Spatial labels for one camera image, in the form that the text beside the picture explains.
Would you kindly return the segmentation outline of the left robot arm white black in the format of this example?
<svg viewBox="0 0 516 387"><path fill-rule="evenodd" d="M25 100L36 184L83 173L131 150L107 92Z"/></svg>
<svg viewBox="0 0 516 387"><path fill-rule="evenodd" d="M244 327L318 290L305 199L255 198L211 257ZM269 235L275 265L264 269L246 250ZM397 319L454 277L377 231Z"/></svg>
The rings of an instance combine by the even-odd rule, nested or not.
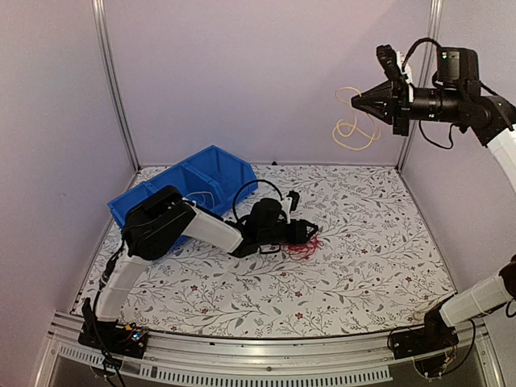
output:
<svg viewBox="0 0 516 387"><path fill-rule="evenodd" d="M294 219L299 195L290 191L279 198L262 198L251 212L225 220L167 185L129 211L118 250L106 262L99 290L91 306L88 335L103 350L114 349L120 334L111 326L141 273L151 262L172 250L182 237L209 243L236 258L254 254L263 246L308 244L318 226Z"/></svg>

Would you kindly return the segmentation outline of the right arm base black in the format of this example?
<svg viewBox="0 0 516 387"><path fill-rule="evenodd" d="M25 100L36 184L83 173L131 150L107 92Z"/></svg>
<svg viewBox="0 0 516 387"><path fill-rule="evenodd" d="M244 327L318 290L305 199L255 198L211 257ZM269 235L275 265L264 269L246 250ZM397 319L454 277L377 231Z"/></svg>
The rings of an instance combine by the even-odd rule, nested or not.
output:
<svg viewBox="0 0 516 387"><path fill-rule="evenodd" d="M422 327L401 331L396 328L389 333L387 339L387 347L396 360L440 351L437 356L422 358L414 363L416 371L428 379L444 375L456 358L458 344L456 330L445 324L437 309L426 313Z"/></svg>

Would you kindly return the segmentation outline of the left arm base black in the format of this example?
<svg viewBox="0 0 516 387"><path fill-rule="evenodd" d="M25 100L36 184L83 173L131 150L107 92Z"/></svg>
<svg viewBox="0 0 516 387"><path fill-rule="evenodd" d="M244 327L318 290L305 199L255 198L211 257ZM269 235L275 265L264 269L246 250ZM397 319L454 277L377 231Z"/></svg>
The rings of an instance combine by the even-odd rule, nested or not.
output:
<svg viewBox="0 0 516 387"><path fill-rule="evenodd" d="M117 320L101 322L94 313L90 298L84 301L81 312L84 322L78 343L109 352L111 355L142 359L148 344L148 329L134 323L121 326Z"/></svg>

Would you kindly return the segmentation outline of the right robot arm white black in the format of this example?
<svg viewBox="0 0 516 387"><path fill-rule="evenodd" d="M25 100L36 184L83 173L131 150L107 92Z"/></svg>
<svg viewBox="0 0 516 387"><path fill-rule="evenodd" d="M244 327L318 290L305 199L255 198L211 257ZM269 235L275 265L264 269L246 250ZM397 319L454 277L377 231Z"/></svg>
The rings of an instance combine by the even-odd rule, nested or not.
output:
<svg viewBox="0 0 516 387"><path fill-rule="evenodd" d="M416 87L408 72L409 57L424 43L435 46L436 71L430 88ZM432 38L416 40L408 56L380 45L377 59L385 82L357 94L353 108L389 124L395 135L406 136L409 124L448 123L461 133L472 131L487 148L511 184L515 183L515 107L480 79L478 55L468 48L443 46ZM515 262L428 311L417 345L433 352L448 331L471 318L494 312L515 299Z"/></svg>

